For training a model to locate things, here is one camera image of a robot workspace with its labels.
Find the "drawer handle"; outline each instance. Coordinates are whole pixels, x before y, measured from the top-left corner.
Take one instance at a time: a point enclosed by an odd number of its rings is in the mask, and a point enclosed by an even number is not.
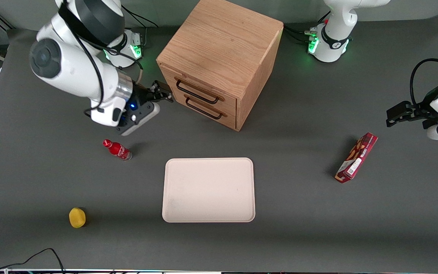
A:
[[[200,109],[200,108],[198,108],[198,107],[196,107],[196,106],[193,106],[193,105],[189,104],[189,102],[188,102],[189,100],[190,100],[190,98],[187,97],[187,99],[186,99],[186,105],[187,105],[187,106],[189,106],[189,107],[195,109],[196,111],[199,111],[200,113],[202,113],[202,114],[204,114],[205,116],[208,116],[208,117],[210,117],[210,118],[212,118],[212,119],[214,119],[214,120],[219,120],[219,119],[221,119],[221,117],[222,117],[222,113],[219,113],[219,116],[214,116],[214,115],[212,115],[212,114],[208,114],[207,112],[203,111],[202,109]]]
[[[218,96],[216,96],[216,99],[214,101],[210,101],[207,98],[204,98],[204,97],[202,97],[202,96],[200,96],[198,94],[195,94],[195,93],[191,92],[190,90],[186,90],[186,89],[182,88],[180,86],[180,83],[182,83],[182,81],[181,80],[177,80],[177,88],[180,89],[181,91],[185,92],[186,94],[192,95],[193,97],[201,99],[202,101],[208,102],[211,105],[213,105],[213,104],[217,103],[217,101],[219,101],[219,97]]]

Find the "coca-cola bottle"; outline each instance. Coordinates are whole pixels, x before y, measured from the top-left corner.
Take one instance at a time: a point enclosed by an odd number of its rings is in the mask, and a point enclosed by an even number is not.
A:
[[[102,142],[102,144],[109,149],[109,152],[116,156],[121,158],[124,161],[129,161],[133,154],[129,149],[125,148],[122,144],[111,142],[110,140],[106,139]]]

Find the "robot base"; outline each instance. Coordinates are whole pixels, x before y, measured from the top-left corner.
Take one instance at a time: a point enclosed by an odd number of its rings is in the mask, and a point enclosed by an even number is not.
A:
[[[311,32],[316,32],[318,35],[316,35],[314,40],[309,44],[307,52],[314,55],[319,61],[332,63],[337,61],[337,59],[346,52],[346,46],[348,45],[349,40],[347,40],[344,45],[340,45],[339,48],[331,49],[329,44],[322,38],[322,35],[319,35],[324,26],[325,24],[322,23],[310,29]]]
[[[123,44],[118,46],[118,50],[122,54],[126,54],[133,59],[140,59],[143,55],[143,47],[141,45],[141,35],[139,33],[134,33],[130,30],[125,30],[123,35]],[[134,61],[126,57],[120,56],[118,54],[113,54],[108,51],[106,53],[106,58],[111,61],[115,67],[129,67],[134,64]]]

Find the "wooden drawer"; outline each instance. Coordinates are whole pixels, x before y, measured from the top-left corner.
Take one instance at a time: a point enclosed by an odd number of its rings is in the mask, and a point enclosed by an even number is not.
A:
[[[161,67],[175,100],[229,128],[236,130],[236,99],[212,88],[195,83],[167,68]]]
[[[209,118],[222,114],[217,121],[239,131],[270,77],[282,31],[282,22],[229,1],[200,0],[157,63],[179,103]]]

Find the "white tray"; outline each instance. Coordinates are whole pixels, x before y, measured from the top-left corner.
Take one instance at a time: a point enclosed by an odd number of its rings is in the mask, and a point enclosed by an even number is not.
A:
[[[165,165],[162,217],[166,222],[251,222],[254,215],[250,159],[171,159]]]

